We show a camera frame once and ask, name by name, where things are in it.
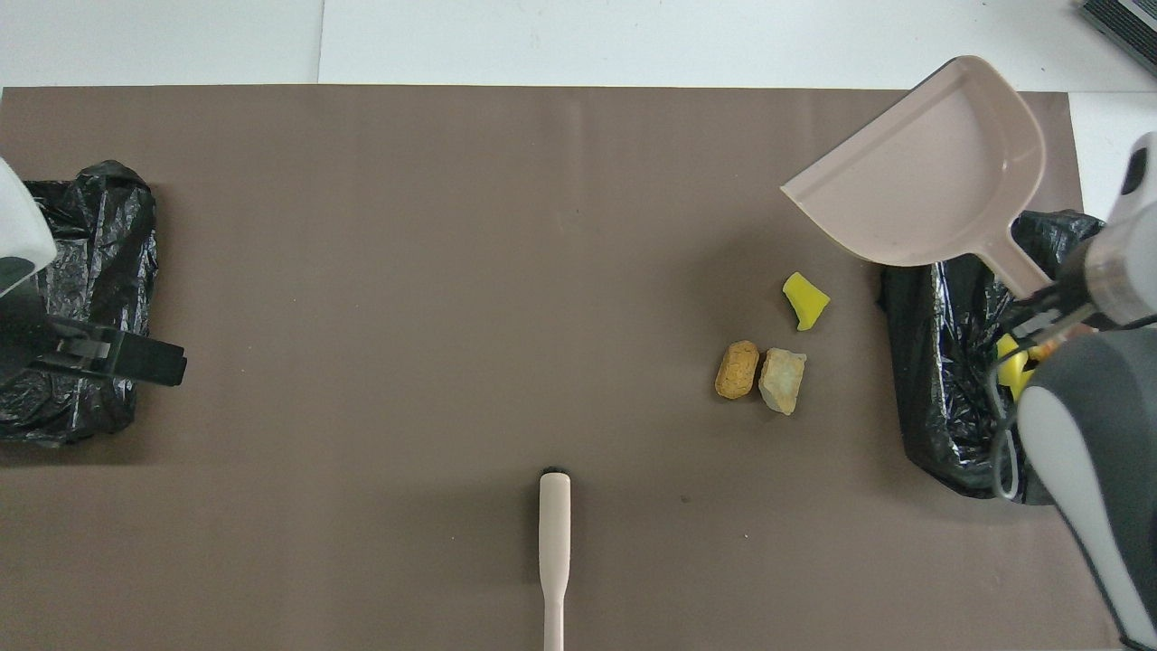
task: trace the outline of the dustpan handle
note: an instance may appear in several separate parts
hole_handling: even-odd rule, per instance
[[[1004,286],[1017,298],[1027,298],[1053,283],[1052,279],[1029,257],[1029,253],[1012,241],[1010,232],[1005,232],[1004,237],[988,242],[988,245],[978,251],[977,254],[1000,276]]]

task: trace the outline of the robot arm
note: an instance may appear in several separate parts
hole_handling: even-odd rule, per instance
[[[1017,421],[1122,641],[1157,649],[1157,331],[1064,345],[1037,370]]]
[[[1157,132],[1133,149],[1108,225],[1066,259],[1056,283],[1059,302],[1110,327],[1157,312]],[[1020,397],[1017,426],[1122,642],[1157,650],[1157,331],[1061,347]]]
[[[16,172],[0,158],[0,296],[57,257],[52,232]]]

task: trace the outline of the yellow object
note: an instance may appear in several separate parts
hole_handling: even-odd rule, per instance
[[[1056,340],[1049,340],[1040,345],[1039,347],[1032,347],[1031,349],[1029,349],[1029,360],[1036,362],[1045,362],[1046,360],[1048,360],[1048,356],[1053,355],[1053,352],[1055,352],[1060,346],[1061,342],[1057,342]]]
[[[791,301],[791,308],[796,310],[796,318],[799,319],[796,331],[801,333],[811,331],[820,312],[827,306],[832,298],[808,281],[798,271],[788,275],[783,282],[783,293]]]
[[[1016,340],[1009,335],[1004,335],[996,341],[996,358],[1000,360],[1005,355],[1015,352],[1017,349]],[[1001,364],[1000,371],[996,373],[996,382],[1005,387],[1024,387],[1023,380],[1024,365],[1029,363],[1029,354],[1020,352],[1012,356],[1011,360]]]
[[[715,376],[715,393],[735,400],[751,393],[756,384],[756,368],[759,367],[759,349],[744,340],[727,348],[720,372]]]
[[[1033,369],[1032,371],[1020,373],[1020,378],[1017,379],[1017,384],[1009,387],[1009,390],[1012,391],[1012,402],[1020,400],[1020,394],[1024,393],[1024,389],[1029,386],[1029,380],[1032,379],[1032,375],[1036,372],[1037,370]]]
[[[759,393],[764,402],[784,416],[795,412],[803,382],[803,365],[808,356],[783,349],[768,349],[764,360],[764,375],[759,378]]]

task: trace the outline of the black garbage bag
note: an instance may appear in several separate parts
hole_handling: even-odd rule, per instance
[[[1012,238],[1052,278],[1100,220],[1074,210],[1025,210]],[[985,394],[1001,317],[1014,298],[980,258],[884,268],[879,304],[887,312],[892,375],[904,450],[913,464],[956,493],[994,497],[993,435],[998,423]],[[1004,395],[1005,407],[1011,404]],[[1023,459],[1017,502],[1047,504]]]
[[[35,276],[47,312],[148,336],[156,275],[156,202],[116,161],[74,180],[25,183],[49,222],[57,259]],[[0,387],[0,441],[75,443],[133,422],[131,380],[25,371]]]

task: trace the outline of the white surface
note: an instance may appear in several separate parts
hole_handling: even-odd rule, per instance
[[[911,88],[959,54],[1018,90],[1157,90],[1070,0],[326,0],[326,83]]]
[[[1125,634],[1157,648],[1157,631],[1113,542],[1097,472],[1076,422],[1064,405],[1041,387],[1024,391],[1018,414],[1025,453],[1096,565]]]
[[[1084,212],[1106,219],[1133,143],[1157,131],[1157,93],[1073,93],[1069,105]]]
[[[0,0],[0,86],[317,81],[323,0]]]

